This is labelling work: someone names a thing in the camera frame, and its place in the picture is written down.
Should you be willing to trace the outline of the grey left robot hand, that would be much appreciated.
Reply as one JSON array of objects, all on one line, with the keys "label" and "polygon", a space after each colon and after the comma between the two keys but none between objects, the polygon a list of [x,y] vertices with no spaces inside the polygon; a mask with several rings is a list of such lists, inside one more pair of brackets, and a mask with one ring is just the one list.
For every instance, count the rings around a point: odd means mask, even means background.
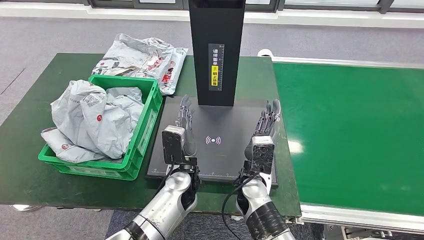
[{"label": "grey left robot hand", "polygon": [[184,95],[180,101],[180,106],[178,109],[178,116],[175,124],[177,127],[181,127],[185,130],[184,132],[184,153],[186,156],[195,156],[197,153],[197,144],[195,142],[193,130],[192,130],[192,120],[193,120],[193,110],[190,108],[192,102],[190,97]]}]

